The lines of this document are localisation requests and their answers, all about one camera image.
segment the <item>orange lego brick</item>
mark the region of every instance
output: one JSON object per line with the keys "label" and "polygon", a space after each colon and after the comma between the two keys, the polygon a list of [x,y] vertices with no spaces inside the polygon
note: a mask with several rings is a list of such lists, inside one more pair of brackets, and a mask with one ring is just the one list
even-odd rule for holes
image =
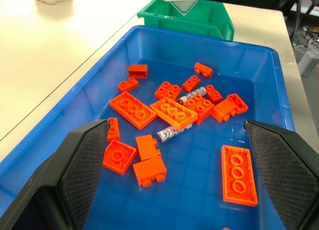
{"label": "orange lego brick", "polygon": [[136,145],[141,161],[160,156],[160,150],[156,149],[158,143],[151,134],[136,137]]}
{"label": "orange lego brick", "polygon": [[237,106],[237,114],[245,113],[248,110],[248,106],[246,105],[246,103],[244,103],[237,94],[228,95],[227,99],[235,103],[235,105]]}
{"label": "orange lego brick", "polygon": [[145,64],[132,64],[128,68],[129,77],[147,78],[148,66]]}
{"label": "orange lego brick", "polygon": [[195,89],[200,83],[200,79],[197,76],[191,76],[186,82],[183,84],[183,88],[187,92],[191,92]]}
{"label": "orange lego brick", "polygon": [[138,86],[139,82],[135,80],[133,77],[130,77],[128,80],[118,84],[118,90],[119,92],[129,92]]}
{"label": "orange lego brick", "polygon": [[207,98],[215,105],[219,102],[222,101],[223,97],[220,95],[220,93],[218,91],[216,91],[216,89],[212,86],[212,85],[208,85],[206,87],[206,95]]}
{"label": "orange lego brick", "polygon": [[119,94],[110,100],[110,106],[132,123],[137,129],[143,129],[156,117],[156,113],[128,92]]}
{"label": "orange lego brick", "polygon": [[110,129],[108,132],[108,137],[106,142],[111,142],[113,139],[120,140],[120,130],[119,130],[119,123],[118,119],[115,117],[109,118],[110,122]]}
{"label": "orange lego brick", "polygon": [[237,106],[229,99],[223,100],[211,109],[211,115],[219,122],[228,121],[231,116],[236,115]]}
{"label": "orange lego brick", "polygon": [[103,166],[124,175],[135,155],[135,148],[113,139],[105,149]]}
{"label": "orange lego brick", "polygon": [[169,82],[164,82],[155,92],[155,97],[160,100],[168,97],[175,101],[180,92],[181,88],[178,85],[172,85]]}
{"label": "orange lego brick", "polygon": [[196,94],[184,103],[184,106],[198,114],[196,124],[201,124],[210,114],[214,104],[200,94]]}
{"label": "orange lego brick", "polygon": [[179,130],[192,124],[198,117],[196,112],[167,97],[151,104],[151,108],[160,118]]}
{"label": "orange lego brick", "polygon": [[224,201],[256,206],[258,200],[250,150],[224,145],[221,164]]}
{"label": "orange lego brick", "polygon": [[212,77],[213,69],[207,67],[199,62],[195,64],[195,72],[197,74],[202,74],[204,77]]}
{"label": "orange lego brick", "polygon": [[133,169],[138,184],[143,187],[148,187],[154,180],[161,182],[166,177],[166,167],[159,156],[133,164]]}

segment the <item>battery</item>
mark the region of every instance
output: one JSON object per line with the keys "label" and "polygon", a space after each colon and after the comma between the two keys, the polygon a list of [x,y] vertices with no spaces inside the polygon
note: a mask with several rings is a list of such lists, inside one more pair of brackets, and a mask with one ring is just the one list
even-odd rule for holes
{"label": "battery", "polygon": [[186,96],[183,96],[183,97],[179,98],[177,100],[177,102],[183,105],[185,102],[187,102],[190,98],[192,98],[196,94],[200,94],[203,97],[203,96],[206,95],[206,93],[207,93],[206,92],[206,88],[205,87],[200,87],[200,88],[197,88],[196,90],[188,93]]}
{"label": "battery", "polygon": [[159,132],[157,132],[156,136],[159,138],[160,142],[165,142],[173,137],[177,136],[178,134],[184,132],[185,130],[191,128],[192,124],[189,124],[184,129],[177,129],[174,126],[167,127]]}

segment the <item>white table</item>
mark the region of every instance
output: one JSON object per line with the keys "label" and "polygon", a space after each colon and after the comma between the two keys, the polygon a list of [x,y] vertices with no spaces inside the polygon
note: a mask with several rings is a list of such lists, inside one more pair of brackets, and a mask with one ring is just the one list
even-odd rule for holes
{"label": "white table", "polygon": [[[0,0],[0,161],[132,26],[150,0]],[[278,11],[226,4],[234,40],[280,56],[296,131],[318,151],[308,101]]]}

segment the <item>green plastic bin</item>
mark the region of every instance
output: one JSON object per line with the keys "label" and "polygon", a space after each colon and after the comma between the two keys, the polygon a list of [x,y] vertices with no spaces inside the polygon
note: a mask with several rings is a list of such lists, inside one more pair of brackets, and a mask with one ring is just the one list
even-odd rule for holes
{"label": "green plastic bin", "polygon": [[152,0],[138,12],[138,17],[143,17],[149,26],[233,40],[235,28],[221,2],[197,0],[186,13],[183,16],[170,1]]}

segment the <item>bin floor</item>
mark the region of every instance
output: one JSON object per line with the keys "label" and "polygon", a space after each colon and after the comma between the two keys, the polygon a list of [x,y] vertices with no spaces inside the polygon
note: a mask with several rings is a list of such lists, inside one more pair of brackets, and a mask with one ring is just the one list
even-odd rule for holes
{"label": "bin floor", "polygon": [[[141,60],[140,63],[148,64],[149,77],[138,79],[140,87],[130,93],[148,106],[157,101],[154,93],[164,81],[181,87],[195,75],[193,68],[171,63],[153,60]],[[158,149],[167,168],[164,182],[142,188],[137,184],[132,166],[124,176],[103,168],[86,229],[259,229],[258,206],[252,208],[223,202],[221,176],[222,145],[250,148],[243,123],[245,119],[254,119],[253,82],[218,73],[208,79],[199,77],[199,86],[212,84],[223,98],[237,93],[249,106],[248,111],[222,123],[209,116],[202,124],[193,124],[184,133],[159,143]],[[157,117],[138,130],[107,106],[101,118],[109,117],[118,118],[120,141],[131,146],[136,146],[137,136],[152,134],[155,138],[158,131],[169,126]],[[139,162],[138,155],[133,163],[136,162]]]}

